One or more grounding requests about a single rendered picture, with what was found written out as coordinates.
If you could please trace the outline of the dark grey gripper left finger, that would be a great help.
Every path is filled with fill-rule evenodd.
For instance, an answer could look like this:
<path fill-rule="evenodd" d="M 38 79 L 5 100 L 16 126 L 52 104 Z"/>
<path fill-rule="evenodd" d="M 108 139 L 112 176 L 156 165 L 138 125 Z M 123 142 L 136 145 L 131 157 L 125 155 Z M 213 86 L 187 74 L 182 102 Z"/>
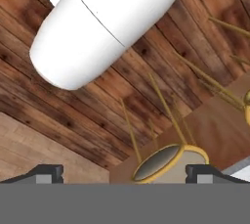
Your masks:
<path fill-rule="evenodd" d="M 38 164 L 28 172 L 12 177 L 0 184 L 62 184 L 63 166 L 61 164 Z"/>

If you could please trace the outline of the brown wooden kitchen island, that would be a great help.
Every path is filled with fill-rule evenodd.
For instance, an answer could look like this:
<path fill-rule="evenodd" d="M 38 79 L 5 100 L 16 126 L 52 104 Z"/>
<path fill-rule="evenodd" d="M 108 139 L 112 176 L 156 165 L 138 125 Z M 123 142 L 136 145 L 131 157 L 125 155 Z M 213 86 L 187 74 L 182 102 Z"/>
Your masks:
<path fill-rule="evenodd" d="M 229 85 L 229 90 L 242 100 L 250 89 L 250 71 Z M 219 96 L 213 96 L 186 116 L 197 145 L 204 149 L 213 165 L 226 169 L 250 156 L 250 126 L 242 113 Z M 169 127 L 157 138 L 160 148 L 178 141 L 176 130 Z M 110 183 L 131 183 L 137 167 L 136 155 L 131 155 L 109 173 Z"/>

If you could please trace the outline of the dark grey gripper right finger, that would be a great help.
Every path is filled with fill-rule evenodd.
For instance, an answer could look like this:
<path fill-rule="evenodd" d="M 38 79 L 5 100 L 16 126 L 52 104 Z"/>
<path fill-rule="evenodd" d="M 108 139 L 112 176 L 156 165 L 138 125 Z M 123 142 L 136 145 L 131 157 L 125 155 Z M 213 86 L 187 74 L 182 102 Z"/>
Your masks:
<path fill-rule="evenodd" d="M 187 184 L 248 184 L 248 181 L 226 175 L 209 164 L 188 164 L 186 174 Z"/>

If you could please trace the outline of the gold-legged bar stool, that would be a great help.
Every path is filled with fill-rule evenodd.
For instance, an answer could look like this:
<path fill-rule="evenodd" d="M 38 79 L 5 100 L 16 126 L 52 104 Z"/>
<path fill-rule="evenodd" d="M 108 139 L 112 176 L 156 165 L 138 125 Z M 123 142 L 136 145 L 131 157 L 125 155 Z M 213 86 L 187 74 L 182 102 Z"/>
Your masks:
<path fill-rule="evenodd" d="M 241 27 L 238 27 L 236 25 L 233 25 L 233 24 L 230 24 L 230 23 L 227 23 L 227 22 L 223 22 L 223 21 L 221 21 L 219 19 L 216 19 L 214 17 L 208 17 L 208 20 L 210 22 L 217 23 L 217 24 L 221 25 L 222 27 L 225 27 L 225 28 L 227 28 L 229 30 L 235 31 L 235 32 L 237 32 L 237 33 L 239 33 L 239 34 L 241 34 L 241 35 L 243 35 L 243 36 L 250 39 L 250 31 L 247 31 L 247 30 L 245 30 L 245 29 L 243 29 Z M 240 58 L 238 58 L 236 56 L 233 56 L 232 58 L 237 60 L 238 62 L 245 63 L 246 65 L 248 65 L 250 67 L 250 62 L 247 62 L 247 61 L 245 61 L 243 59 L 240 59 Z"/>
<path fill-rule="evenodd" d="M 197 67 L 195 64 L 181 56 L 179 53 L 175 52 L 175 55 L 178 59 L 188 65 L 192 70 L 197 72 L 202 78 L 205 79 L 203 84 L 207 86 L 211 91 L 217 94 L 224 101 L 237 108 L 244 113 L 244 118 L 247 124 L 250 126 L 250 89 L 245 93 L 243 99 L 240 100 L 235 97 L 229 89 L 223 87 L 218 81 L 213 77 L 205 73 L 202 69 Z"/>
<path fill-rule="evenodd" d="M 172 170 L 179 169 L 184 171 L 186 166 L 192 161 L 196 161 L 196 159 L 198 160 L 199 164 L 209 163 L 209 157 L 206 152 L 196 146 L 196 143 L 191 135 L 190 130 L 188 129 L 185 120 L 177 109 L 176 103 L 173 103 L 174 108 L 171 109 L 167 105 L 156 80 L 151 74 L 149 75 L 149 79 L 166 113 L 170 116 L 171 122 L 173 123 L 180 142 L 159 148 L 157 146 L 156 137 L 154 136 L 153 125 L 150 121 L 149 127 L 151 131 L 151 138 L 153 143 L 156 145 L 156 150 L 148 157 L 142 158 L 125 104 L 124 102 L 121 102 L 121 106 L 123 108 L 129 128 L 133 148 L 135 150 L 139 164 L 132 176 L 132 181 L 136 184 L 166 183 L 167 177 Z"/>

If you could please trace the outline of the large white rounded cylinder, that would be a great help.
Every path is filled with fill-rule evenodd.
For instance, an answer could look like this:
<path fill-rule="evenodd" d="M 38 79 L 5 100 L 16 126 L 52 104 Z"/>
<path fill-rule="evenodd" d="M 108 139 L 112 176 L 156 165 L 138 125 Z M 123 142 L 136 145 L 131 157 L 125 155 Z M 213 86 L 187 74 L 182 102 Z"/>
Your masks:
<path fill-rule="evenodd" d="M 112 66 L 176 0 L 60 0 L 41 23 L 30 61 L 47 82 L 77 90 Z"/>

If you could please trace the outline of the light wooden cabinet panel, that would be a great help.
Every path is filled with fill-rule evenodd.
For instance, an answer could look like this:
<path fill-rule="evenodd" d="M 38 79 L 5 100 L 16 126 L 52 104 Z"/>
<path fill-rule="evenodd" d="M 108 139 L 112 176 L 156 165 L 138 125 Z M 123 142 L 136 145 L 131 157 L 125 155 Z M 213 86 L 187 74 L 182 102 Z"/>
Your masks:
<path fill-rule="evenodd" d="M 65 183 L 107 183 L 109 172 L 0 112 L 0 180 L 40 163 L 62 164 Z"/>

